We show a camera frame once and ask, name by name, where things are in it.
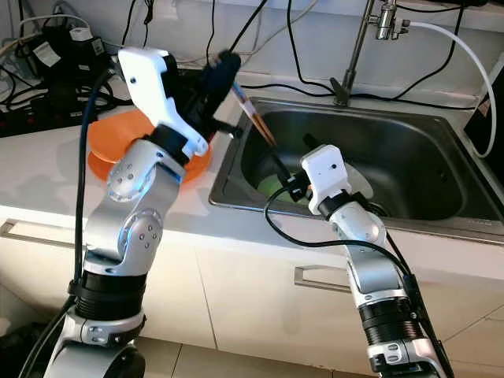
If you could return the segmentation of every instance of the wall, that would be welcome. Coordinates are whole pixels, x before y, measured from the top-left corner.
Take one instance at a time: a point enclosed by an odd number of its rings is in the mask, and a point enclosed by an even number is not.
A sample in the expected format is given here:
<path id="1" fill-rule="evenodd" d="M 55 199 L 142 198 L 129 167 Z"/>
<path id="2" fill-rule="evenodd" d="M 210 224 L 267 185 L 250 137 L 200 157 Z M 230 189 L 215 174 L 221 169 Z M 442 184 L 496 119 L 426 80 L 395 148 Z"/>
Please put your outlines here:
<path id="1" fill-rule="evenodd" d="M 157 0 L 157 6 L 163 2 Z M 338 0 L 360 2 L 364 0 Z M 37 14 L 50 12 L 52 0 L 37 0 L 32 5 Z M 70 0 L 80 15 L 91 22 L 93 31 L 103 39 L 119 43 L 128 15 L 127 0 Z M 150 26 L 150 46 L 160 47 L 184 57 L 199 57 L 204 54 L 210 33 L 210 2 L 178 0 L 178 19 L 155 19 Z M 143 18 L 146 8 L 137 1 L 133 13 L 132 28 L 127 44 L 139 45 L 143 41 Z M 229 46 L 245 20 L 252 13 L 249 6 L 234 6 L 217 3 L 216 35 L 212 51 Z M 335 14 L 310 13 L 295 25 L 295 39 L 306 78 L 343 77 L 350 59 L 359 18 Z M 261 28 L 262 40 L 272 30 L 285 23 L 285 11 L 266 9 Z M 239 50 L 250 50 L 255 25 L 239 44 Z M 419 76 L 436 69 L 447 56 L 450 41 L 431 31 L 412 29 L 399 41 L 376 41 L 372 39 L 374 30 L 370 28 L 368 39 L 358 65 L 356 83 L 378 86 L 404 87 Z M 461 37 L 480 56 L 487 69 L 497 61 L 504 50 L 504 33 L 462 29 Z M 261 53 L 250 59 L 244 68 L 251 72 L 277 75 L 295 75 L 295 65 L 287 32 L 278 35 Z M 472 94 L 482 84 L 480 74 L 465 52 L 456 49 L 454 61 L 435 79 L 421 87 L 433 91 L 453 91 Z"/>

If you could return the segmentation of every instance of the white tube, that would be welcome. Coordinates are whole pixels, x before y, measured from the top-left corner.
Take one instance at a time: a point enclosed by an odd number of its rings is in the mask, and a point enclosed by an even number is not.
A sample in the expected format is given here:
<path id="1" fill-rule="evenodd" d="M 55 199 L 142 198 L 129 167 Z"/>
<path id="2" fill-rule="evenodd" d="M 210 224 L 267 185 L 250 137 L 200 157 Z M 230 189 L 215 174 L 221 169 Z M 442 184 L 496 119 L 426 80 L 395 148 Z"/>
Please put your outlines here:
<path id="1" fill-rule="evenodd" d="M 476 154 L 477 157 L 479 157 L 479 158 L 485 158 L 491 152 L 491 149 L 493 148 L 494 142 L 495 142 L 495 133 L 497 131 L 497 106 L 495 104 L 495 95 L 494 95 L 494 90 L 493 90 L 493 88 L 491 86 L 491 81 L 488 78 L 488 75 L 487 75 L 487 72 L 485 71 L 485 68 L 481 64 L 480 59 L 478 59 L 478 57 L 476 56 L 476 54 L 474 54 L 474 51 L 472 51 L 471 48 L 469 46 L 467 46 L 467 44 L 465 44 L 464 41 L 462 41 L 460 38 L 458 38 L 451 31 L 448 31 L 448 30 L 446 30 L 444 28 L 440 28 L 439 26 L 436 26 L 436 25 L 426 24 L 426 23 L 423 23 L 423 22 L 416 22 L 416 21 L 412 21 L 411 24 L 410 24 L 410 26 L 412 26 L 412 27 L 418 27 L 418 28 L 431 29 L 431 30 L 434 30 L 434 31 L 439 32 L 439 33 L 442 33 L 442 34 L 444 34 L 444 35 L 452 38 L 456 43 L 458 43 L 458 45 L 460 47 L 462 47 L 467 52 L 467 54 L 469 54 L 469 56 L 474 60 L 474 62 L 478 66 L 478 69 L 481 72 L 481 76 L 484 79 L 485 85 L 487 86 L 488 97 L 490 99 L 491 133 L 490 133 L 490 142 L 488 143 L 487 150 L 485 151 L 484 154 L 480 154 L 472 143 L 471 143 L 471 145 L 472 145 L 472 149 L 474 150 L 474 154 Z"/>

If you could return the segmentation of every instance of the faucet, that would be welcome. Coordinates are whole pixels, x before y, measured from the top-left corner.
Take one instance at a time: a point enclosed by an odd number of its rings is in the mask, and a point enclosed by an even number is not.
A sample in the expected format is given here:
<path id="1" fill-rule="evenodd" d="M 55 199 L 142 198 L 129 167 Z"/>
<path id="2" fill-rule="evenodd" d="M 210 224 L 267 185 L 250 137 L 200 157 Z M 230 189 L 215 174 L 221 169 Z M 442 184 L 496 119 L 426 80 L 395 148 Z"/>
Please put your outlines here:
<path id="1" fill-rule="evenodd" d="M 397 10 L 395 2 L 396 0 L 386 0 L 381 6 L 380 15 L 377 16 L 371 14 L 375 0 L 367 1 L 364 13 L 362 14 L 361 26 L 359 27 L 357 39 L 355 40 L 354 52 L 352 53 L 348 69 L 345 71 L 343 82 L 340 84 L 334 77 L 331 78 L 332 89 L 335 92 L 336 105 L 348 106 L 356 74 L 355 67 L 357 67 L 368 24 L 377 26 L 376 39 L 397 39 L 400 34 L 408 32 L 406 28 L 409 26 L 409 21 L 396 20 L 395 18 L 395 11 Z"/>

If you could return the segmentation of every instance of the robotic arm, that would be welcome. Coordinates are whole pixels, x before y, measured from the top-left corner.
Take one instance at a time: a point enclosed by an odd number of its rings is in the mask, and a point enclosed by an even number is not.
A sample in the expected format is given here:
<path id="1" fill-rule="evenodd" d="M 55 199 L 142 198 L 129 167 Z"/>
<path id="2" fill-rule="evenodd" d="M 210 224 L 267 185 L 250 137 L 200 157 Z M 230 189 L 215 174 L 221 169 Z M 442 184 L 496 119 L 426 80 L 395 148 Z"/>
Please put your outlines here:
<path id="1" fill-rule="evenodd" d="M 184 166 L 203 155 L 217 130 L 232 128 L 213 114 L 239 70 L 235 54 L 223 52 L 215 66 L 185 85 L 165 51 L 123 49 L 120 65 L 133 102 L 155 126 L 134 142 L 109 175 L 107 194 L 85 229 L 83 277 L 70 291 L 76 304 L 44 378 L 141 377 L 145 361 L 133 341 L 146 317 L 146 275 L 161 241 L 163 220 L 176 200 Z M 312 186 L 309 208 L 322 214 L 341 239 L 384 246 L 381 220 L 347 192 L 347 172 L 336 147 L 322 146 L 302 159 Z M 369 342 L 368 356 L 380 376 L 451 377 L 424 337 L 403 277 L 368 247 L 347 249 L 350 286 Z"/>

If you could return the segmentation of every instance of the sink basin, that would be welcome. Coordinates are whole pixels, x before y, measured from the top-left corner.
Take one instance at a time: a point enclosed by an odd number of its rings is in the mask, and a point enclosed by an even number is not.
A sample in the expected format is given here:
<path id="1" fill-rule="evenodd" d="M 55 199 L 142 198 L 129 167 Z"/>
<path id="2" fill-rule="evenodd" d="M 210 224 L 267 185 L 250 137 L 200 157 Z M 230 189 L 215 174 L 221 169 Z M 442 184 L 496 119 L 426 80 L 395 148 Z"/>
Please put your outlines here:
<path id="1" fill-rule="evenodd" d="M 373 211 L 389 228 L 504 243 L 502 207 L 443 118 L 262 98 L 253 103 L 291 172 L 310 151 L 305 134 L 337 146 L 371 185 Z M 245 114 L 238 127 L 243 136 L 231 141 L 210 201 L 262 210 L 272 185 L 261 183 L 272 181 L 277 168 Z M 288 198 L 272 210 L 310 216 L 306 204 Z"/>

